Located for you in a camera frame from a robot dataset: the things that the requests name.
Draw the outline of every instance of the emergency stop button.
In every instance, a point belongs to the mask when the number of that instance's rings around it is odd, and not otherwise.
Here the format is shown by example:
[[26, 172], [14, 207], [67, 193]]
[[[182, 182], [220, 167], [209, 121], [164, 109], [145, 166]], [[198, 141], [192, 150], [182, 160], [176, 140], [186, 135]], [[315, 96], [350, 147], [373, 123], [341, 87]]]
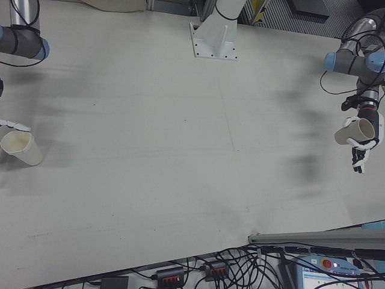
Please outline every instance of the emergency stop button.
[[321, 265], [322, 265], [323, 268], [325, 268], [325, 269], [330, 269], [330, 268], [331, 268], [331, 262], [330, 262], [330, 260], [328, 260], [328, 259], [322, 259]]

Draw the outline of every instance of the metal frame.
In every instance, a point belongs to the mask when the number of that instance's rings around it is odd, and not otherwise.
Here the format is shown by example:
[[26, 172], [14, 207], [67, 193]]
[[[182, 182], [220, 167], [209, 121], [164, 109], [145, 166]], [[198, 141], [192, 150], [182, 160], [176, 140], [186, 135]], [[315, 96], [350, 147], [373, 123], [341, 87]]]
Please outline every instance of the metal frame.
[[385, 230], [341, 229], [325, 232], [251, 235], [251, 244], [305, 243], [313, 246], [338, 247], [344, 249], [385, 250]]

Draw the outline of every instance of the white cup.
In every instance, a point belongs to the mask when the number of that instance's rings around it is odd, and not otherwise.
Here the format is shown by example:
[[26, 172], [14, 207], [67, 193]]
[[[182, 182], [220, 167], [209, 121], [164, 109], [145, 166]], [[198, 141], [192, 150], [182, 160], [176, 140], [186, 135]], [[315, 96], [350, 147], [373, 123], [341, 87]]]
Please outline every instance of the white cup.
[[2, 138], [0, 146], [7, 154], [14, 155], [30, 166], [43, 161], [43, 154], [29, 132], [11, 131]]
[[347, 139], [352, 138], [357, 142], [371, 140], [375, 132], [372, 124], [367, 119], [352, 121], [346, 128], [341, 128], [334, 134], [336, 142], [340, 145], [347, 145]]

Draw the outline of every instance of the table surface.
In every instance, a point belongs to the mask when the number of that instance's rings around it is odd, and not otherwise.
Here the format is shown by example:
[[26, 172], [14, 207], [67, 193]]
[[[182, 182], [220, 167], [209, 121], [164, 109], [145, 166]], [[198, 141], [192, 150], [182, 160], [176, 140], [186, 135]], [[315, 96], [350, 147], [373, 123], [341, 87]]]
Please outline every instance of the table surface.
[[45, 155], [0, 154], [2, 288], [385, 219], [384, 148], [356, 175], [333, 138], [355, 111], [319, 87], [338, 40], [240, 25], [234, 62], [194, 58], [196, 18], [45, 0], [40, 21], [49, 58], [0, 67], [1, 118]]

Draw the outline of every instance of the electrical outlet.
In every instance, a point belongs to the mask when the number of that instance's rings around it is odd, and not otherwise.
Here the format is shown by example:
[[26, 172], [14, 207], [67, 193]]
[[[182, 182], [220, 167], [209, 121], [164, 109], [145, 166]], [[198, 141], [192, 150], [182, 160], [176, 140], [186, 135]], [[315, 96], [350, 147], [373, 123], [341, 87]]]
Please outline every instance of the electrical outlet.
[[224, 261], [206, 262], [204, 264], [204, 270], [206, 273], [206, 282], [227, 279], [229, 275], [229, 266]]
[[185, 271], [183, 267], [176, 267], [156, 271], [158, 289], [182, 288], [185, 282]]

